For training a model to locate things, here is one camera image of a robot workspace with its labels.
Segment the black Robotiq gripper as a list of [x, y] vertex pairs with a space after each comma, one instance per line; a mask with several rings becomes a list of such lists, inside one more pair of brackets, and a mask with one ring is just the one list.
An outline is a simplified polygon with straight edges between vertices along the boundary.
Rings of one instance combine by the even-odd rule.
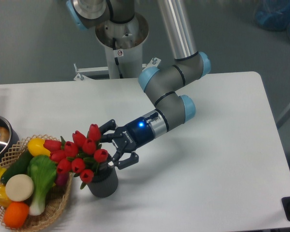
[[[100, 143], [113, 143], [120, 153], [116, 152], [107, 163], [110, 168], [117, 167], [119, 170], [130, 167], [139, 161], [139, 156], [134, 152], [136, 149], [151, 142], [154, 132], [145, 117], [139, 117], [130, 123], [116, 128], [116, 122], [111, 119], [99, 127]], [[122, 153], [131, 153], [130, 157], [120, 160]]]

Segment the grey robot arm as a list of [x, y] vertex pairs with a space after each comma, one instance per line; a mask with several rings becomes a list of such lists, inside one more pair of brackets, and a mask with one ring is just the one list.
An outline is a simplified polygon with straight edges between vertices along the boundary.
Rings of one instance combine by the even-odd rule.
[[105, 49], [106, 71], [111, 79], [138, 78], [154, 110], [118, 127], [113, 120], [101, 126], [102, 142], [112, 143], [115, 154], [101, 167], [124, 169], [139, 160], [136, 149], [171, 131], [195, 116], [195, 105], [176, 91], [200, 79], [211, 70], [207, 55], [194, 43], [181, 0], [160, 0], [159, 10], [166, 28], [175, 63], [160, 70], [156, 61], [143, 67], [142, 46], [149, 28], [132, 0], [69, 0], [68, 10], [81, 29], [95, 28]]

